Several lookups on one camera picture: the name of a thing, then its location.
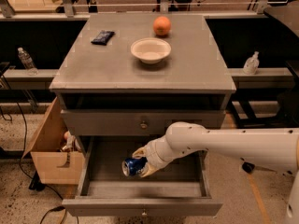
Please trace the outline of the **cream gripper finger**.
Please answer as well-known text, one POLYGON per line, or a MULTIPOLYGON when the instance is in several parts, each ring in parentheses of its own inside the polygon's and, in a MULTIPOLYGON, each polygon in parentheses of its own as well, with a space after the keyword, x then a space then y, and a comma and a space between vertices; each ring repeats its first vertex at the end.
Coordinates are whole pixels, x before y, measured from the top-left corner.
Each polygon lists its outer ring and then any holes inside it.
POLYGON ((140 147, 138 150, 136 150, 133 154, 132 157, 134 159, 141 159, 146 157, 146 151, 143 147, 140 147))
POLYGON ((149 175, 153 175, 158 171, 158 168, 154 167, 150 163, 146 163, 145 166, 143 167, 141 173, 139 174, 140 177, 146 177, 149 175))

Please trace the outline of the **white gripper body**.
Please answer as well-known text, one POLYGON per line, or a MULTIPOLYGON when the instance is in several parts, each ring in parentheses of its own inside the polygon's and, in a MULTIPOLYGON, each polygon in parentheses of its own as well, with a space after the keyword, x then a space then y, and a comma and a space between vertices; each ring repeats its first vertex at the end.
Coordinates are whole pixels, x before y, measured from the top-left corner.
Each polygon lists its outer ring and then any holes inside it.
POLYGON ((165 138, 148 142, 144 149, 148 164, 155 169, 163 169, 172 161, 172 148, 165 138))

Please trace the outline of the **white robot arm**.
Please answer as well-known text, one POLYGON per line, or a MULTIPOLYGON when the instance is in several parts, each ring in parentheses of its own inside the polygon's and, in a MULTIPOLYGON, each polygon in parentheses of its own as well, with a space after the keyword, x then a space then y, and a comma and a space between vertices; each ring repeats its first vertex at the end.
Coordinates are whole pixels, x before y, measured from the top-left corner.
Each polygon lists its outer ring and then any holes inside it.
POLYGON ((176 122, 167 128, 164 136, 149 141, 132 157, 147 159, 141 172, 145 177, 175 159, 201 150, 299 176, 298 128, 209 130, 198 124, 176 122))

